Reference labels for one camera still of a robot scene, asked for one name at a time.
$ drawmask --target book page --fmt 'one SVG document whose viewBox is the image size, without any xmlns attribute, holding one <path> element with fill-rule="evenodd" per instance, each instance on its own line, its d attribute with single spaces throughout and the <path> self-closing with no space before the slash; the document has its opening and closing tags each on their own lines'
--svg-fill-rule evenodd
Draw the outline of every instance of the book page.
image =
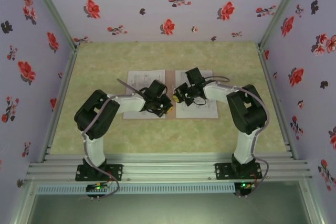
<svg viewBox="0 0 336 224">
<path fill-rule="evenodd" d="M 190 86 L 185 70 L 175 71 L 175 85 L 180 86 L 187 83 Z M 203 77 L 212 76 L 211 70 L 200 70 Z M 196 98 L 195 103 L 204 104 L 205 100 Z M 185 103 L 176 103 L 176 118 L 218 118 L 217 102 L 216 100 L 206 100 L 205 105 L 196 105 L 195 103 L 187 106 Z"/>
<path fill-rule="evenodd" d="M 162 83 L 165 81 L 165 71 L 163 70 L 153 70 L 153 71 L 129 71 L 127 76 L 127 84 L 131 87 L 140 90 L 142 88 L 148 88 L 154 80 L 159 80 Z M 126 89 L 126 94 L 131 94 L 133 91 L 130 89 Z M 163 119 L 165 115 L 162 117 L 158 117 L 157 115 L 142 111 L 142 112 L 125 112 L 123 115 L 124 119 Z"/>
</svg>

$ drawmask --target floral wallpaper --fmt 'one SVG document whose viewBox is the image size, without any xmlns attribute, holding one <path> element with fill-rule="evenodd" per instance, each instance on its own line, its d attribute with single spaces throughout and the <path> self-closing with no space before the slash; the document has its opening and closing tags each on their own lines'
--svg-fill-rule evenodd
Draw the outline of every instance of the floral wallpaper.
<svg viewBox="0 0 336 224">
<path fill-rule="evenodd" d="M 308 160 L 328 223 L 336 222 L 336 6 L 291 0 L 265 46 L 299 157 Z"/>
<path fill-rule="evenodd" d="M 71 49 L 42 0 L 0 0 L 0 216 L 38 161 Z"/>
<path fill-rule="evenodd" d="M 87 38 L 87 41 L 81 42 L 260 42 L 281 2 L 281 0 L 52 1 L 75 42 L 81 38 Z M 125 27 L 123 31 L 119 30 L 120 24 Z M 288 33 L 290 26 L 292 26 L 291 19 L 284 25 L 284 34 Z"/>
</svg>

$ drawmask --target white cable tray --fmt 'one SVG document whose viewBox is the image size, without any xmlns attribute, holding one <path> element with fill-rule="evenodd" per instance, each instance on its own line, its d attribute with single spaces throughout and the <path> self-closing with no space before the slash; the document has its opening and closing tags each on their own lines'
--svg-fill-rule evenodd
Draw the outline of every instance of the white cable tray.
<svg viewBox="0 0 336 224">
<path fill-rule="evenodd" d="M 85 192 L 86 185 L 40 185 L 38 195 L 86 195 L 106 194 L 116 189 L 113 184 L 108 189 Z M 177 184 L 121 184 L 117 194 L 216 194 L 234 193 L 234 183 L 177 183 Z"/>
</svg>

